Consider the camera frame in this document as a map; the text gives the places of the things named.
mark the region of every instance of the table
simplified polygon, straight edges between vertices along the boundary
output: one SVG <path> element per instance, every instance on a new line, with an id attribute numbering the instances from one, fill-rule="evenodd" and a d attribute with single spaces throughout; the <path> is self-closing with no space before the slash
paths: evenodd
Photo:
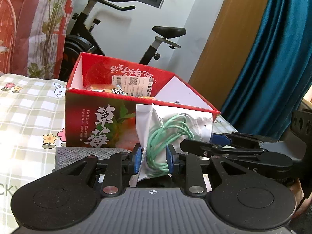
<path id="1" fill-rule="evenodd" d="M 5 74 L 0 77 L 0 233 L 17 227 L 14 192 L 52 172 L 55 147 L 64 146 L 66 83 Z M 215 133 L 236 131 L 222 116 Z"/>

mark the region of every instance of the metal screw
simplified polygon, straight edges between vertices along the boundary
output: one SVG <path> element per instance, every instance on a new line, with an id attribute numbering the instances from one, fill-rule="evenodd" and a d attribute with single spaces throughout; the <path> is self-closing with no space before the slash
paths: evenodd
<path id="1" fill-rule="evenodd" d="M 115 186 L 107 186 L 103 188 L 103 192 L 107 194 L 115 194 L 118 192 L 118 187 Z"/>
<path id="2" fill-rule="evenodd" d="M 203 193 L 204 192 L 204 188 L 200 187 L 200 186 L 192 186 L 188 189 L 191 193 Z"/>

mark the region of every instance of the wooden door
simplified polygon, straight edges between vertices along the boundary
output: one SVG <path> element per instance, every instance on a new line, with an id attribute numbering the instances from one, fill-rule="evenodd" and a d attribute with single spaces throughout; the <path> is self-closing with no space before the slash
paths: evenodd
<path id="1" fill-rule="evenodd" d="M 219 110 L 255 40 L 267 0 L 224 0 L 189 80 Z"/>

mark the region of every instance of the teal curtain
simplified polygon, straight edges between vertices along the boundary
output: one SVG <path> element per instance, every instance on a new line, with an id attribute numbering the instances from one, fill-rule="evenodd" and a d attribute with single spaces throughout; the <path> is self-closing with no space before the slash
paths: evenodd
<path id="1" fill-rule="evenodd" d="M 312 0 L 268 0 L 221 114 L 239 132 L 279 138 L 312 82 Z"/>

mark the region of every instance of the plastic bag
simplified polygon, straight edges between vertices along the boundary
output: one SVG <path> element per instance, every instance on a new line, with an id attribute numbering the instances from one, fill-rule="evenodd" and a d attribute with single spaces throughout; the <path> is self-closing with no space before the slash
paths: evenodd
<path id="1" fill-rule="evenodd" d="M 213 126 L 212 114 L 177 107 L 137 105 L 136 130 L 144 151 L 139 174 L 132 177 L 131 186 L 137 181 L 169 172 L 166 145 L 171 143 L 181 152 L 180 142 L 185 138 L 209 142 Z"/>

